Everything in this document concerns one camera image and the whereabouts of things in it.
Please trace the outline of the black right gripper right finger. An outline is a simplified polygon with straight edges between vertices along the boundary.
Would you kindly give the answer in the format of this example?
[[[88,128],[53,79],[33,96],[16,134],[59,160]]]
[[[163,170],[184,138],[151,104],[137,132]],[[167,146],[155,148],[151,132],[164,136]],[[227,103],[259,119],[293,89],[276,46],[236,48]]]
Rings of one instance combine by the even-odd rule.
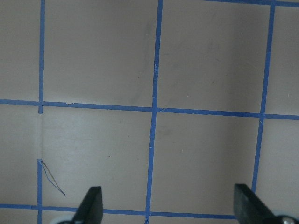
[[[234,185],[234,216],[240,224],[279,224],[280,218],[246,185]]]

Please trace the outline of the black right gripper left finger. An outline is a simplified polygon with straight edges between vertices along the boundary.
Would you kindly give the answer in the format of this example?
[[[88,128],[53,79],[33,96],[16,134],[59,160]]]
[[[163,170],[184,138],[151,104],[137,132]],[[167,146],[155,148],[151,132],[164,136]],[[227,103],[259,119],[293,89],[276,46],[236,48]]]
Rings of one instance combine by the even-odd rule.
[[[74,217],[73,224],[100,224],[103,219],[101,186],[90,187]]]

